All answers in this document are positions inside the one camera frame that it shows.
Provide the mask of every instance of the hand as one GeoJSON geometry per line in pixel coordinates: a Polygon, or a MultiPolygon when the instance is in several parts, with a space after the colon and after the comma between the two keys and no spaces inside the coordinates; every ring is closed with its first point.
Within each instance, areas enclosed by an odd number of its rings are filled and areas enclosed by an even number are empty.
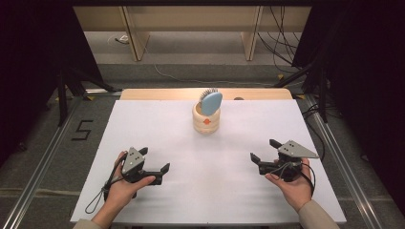
{"type": "MultiPolygon", "coordinates": [[[[118,163],[119,159],[125,155],[125,152],[121,152],[116,160],[118,163]]],[[[117,166],[114,177],[122,177],[121,175],[122,164],[119,163],[117,166]]],[[[134,193],[152,183],[155,180],[154,176],[145,177],[136,183],[129,183],[127,181],[120,180],[115,182],[110,187],[110,192],[108,194],[107,200],[104,205],[98,211],[98,213],[92,218],[92,221],[98,224],[101,228],[109,228],[113,220],[116,218],[118,213],[124,208],[132,199],[134,193]]]]}
{"type": "MultiPolygon", "coordinates": [[[[307,158],[302,158],[304,164],[309,165],[307,158]]],[[[308,166],[303,166],[302,173],[310,179],[308,166]]],[[[310,184],[302,176],[292,182],[284,182],[273,174],[266,174],[265,177],[273,184],[277,185],[283,192],[287,203],[298,213],[298,211],[312,199],[310,184]]]]}
{"type": "MultiPolygon", "coordinates": [[[[124,155],[125,155],[125,152],[121,152],[115,163],[118,163],[119,159],[122,158],[124,155]]],[[[114,173],[114,177],[122,177],[121,171],[122,171],[122,164],[119,163],[119,165],[117,166],[116,171],[114,173]]],[[[110,192],[108,194],[108,198],[107,198],[105,204],[113,205],[117,208],[122,209],[131,201],[132,196],[134,195],[134,193],[137,190],[147,186],[148,184],[152,183],[154,180],[155,180],[155,177],[150,176],[150,177],[145,177],[136,183],[129,183],[129,182],[125,181],[124,179],[117,181],[116,183],[114,183],[111,186],[110,192]]]]}

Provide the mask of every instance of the blue brush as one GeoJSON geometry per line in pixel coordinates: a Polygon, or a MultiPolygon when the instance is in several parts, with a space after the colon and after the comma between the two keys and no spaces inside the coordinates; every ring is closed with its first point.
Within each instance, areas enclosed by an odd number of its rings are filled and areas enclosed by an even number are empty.
{"type": "Polygon", "coordinates": [[[207,89],[202,93],[200,102],[202,104],[203,115],[213,115],[220,107],[223,101],[223,95],[218,92],[218,89],[207,89]]]}

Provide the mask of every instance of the wrist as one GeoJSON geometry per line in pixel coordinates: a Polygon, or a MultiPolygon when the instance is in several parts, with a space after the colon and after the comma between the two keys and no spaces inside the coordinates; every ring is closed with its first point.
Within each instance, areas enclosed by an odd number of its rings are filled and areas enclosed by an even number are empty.
{"type": "Polygon", "coordinates": [[[299,212],[308,202],[310,202],[310,199],[306,199],[300,202],[296,202],[292,208],[295,210],[295,212],[299,212]]]}

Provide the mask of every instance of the white table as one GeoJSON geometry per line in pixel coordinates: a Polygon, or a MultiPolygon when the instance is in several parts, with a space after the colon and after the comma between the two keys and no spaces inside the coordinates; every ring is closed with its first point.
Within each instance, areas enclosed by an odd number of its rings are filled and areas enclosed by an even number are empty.
{"type": "MultiPolygon", "coordinates": [[[[292,139],[316,152],[295,100],[224,100],[212,135],[193,129],[193,100],[117,101],[71,221],[91,219],[85,208],[110,175],[119,152],[148,147],[144,169],[170,162],[160,186],[139,190],[115,223],[131,225],[271,225],[298,222],[281,191],[250,160],[277,158],[270,138],[292,139]]],[[[319,159],[313,198],[338,223],[346,222],[319,159]]]]}

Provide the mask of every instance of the floor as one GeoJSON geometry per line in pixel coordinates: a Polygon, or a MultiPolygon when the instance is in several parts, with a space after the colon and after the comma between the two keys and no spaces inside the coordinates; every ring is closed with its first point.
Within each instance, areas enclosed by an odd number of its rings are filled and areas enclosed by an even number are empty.
{"type": "MultiPolygon", "coordinates": [[[[125,32],[85,34],[104,80],[117,88],[267,87],[277,83],[279,77],[290,75],[288,72],[296,71],[286,61],[274,57],[260,39],[254,59],[246,61],[237,32],[153,32],[146,54],[139,62],[133,61],[128,45],[115,40],[125,32]]],[[[274,47],[270,35],[277,37],[278,33],[261,33],[268,45],[274,47]]],[[[297,46],[300,34],[288,33],[286,37],[291,46],[297,46]]],[[[276,50],[289,60],[289,48],[278,44],[276,50]]],[[[302,80],[288,86],[293,94],[302,93],[302,80]]],[[[91,83],[84,85],[87,89],[97,89],[91,83]]],[[[50,98],[47,111],[24,139],[28,149],[15,152],[0,168],[0,222],[5,224],[9,214],[16,214],[21,216],[16,222],[19,228],[74,226],[70,216],[117,99],[118,94],[93,94],[85,100],[71,98],[69,124],[62,130],[57,127],[57,94],[50,98]],[[84,137],[76,131],[80,123],[91,133],[87,140],[74,141],[73,138],[84,137]],[[57,133],[60,133],[60,139],[54,139],[57,133]],[[19,213],[13,212],[18,200],[23,195],[29,196],[30,190],[32,197],[24,205],[26,208],[19,213]]],[[[305,99],[296,99],[302,112],[313,104],[315,100],[312,99],[316,100],[316,97],[311,94],[306,94],[305,99]]],[[[318,121],[317,114],[309,118],[309,126],[314,130],[310,133],[317,151],[325,151],[323,164],[347,217],[348,222],[340,227],[405,228],[404,216],[373,167],[360,157],[362,150],[344,117],[333,107],[332,99],[328,104],[327,129],[331,130],[334,141],[327,141],[328,130],[322,131],[325,127],[318,121]],[[373,211],[362,210],[364,203],[369,203],[373,211]]],[[[268,228],[299,228],[299,225],[270,225],[268,228]]]]}

